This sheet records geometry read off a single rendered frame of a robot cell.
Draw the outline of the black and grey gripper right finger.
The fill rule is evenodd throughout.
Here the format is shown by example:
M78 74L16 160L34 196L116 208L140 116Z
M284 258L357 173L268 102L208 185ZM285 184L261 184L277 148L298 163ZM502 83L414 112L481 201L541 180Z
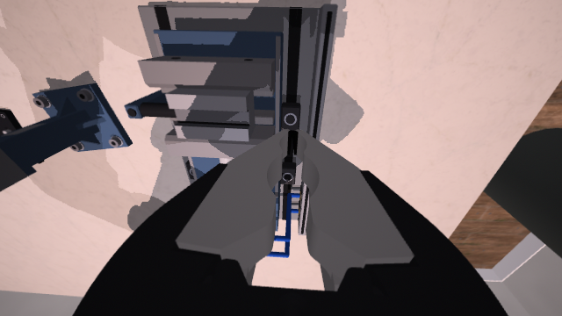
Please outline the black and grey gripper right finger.
M292 143L309 189L307 248L325 291L337 291L348 268L363 268L374 294L432 316L508 316L458 248L369 170L303 130L292 131Z

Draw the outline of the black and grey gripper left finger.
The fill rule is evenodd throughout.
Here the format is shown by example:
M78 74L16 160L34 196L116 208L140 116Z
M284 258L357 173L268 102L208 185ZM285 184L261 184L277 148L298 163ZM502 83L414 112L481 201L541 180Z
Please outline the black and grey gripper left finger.
M175 195L124 241L72 316L127 316L168 292L213 283L223 259L238 261L251 285L256 264L273 249L272 189L291 144L284 129Z

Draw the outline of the dark grey block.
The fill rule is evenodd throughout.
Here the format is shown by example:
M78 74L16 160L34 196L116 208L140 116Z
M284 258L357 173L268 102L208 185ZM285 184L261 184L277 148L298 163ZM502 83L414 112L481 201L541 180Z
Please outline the dark grey block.
M177 88L165 96L177 138L249 141L256 127L253 90Z

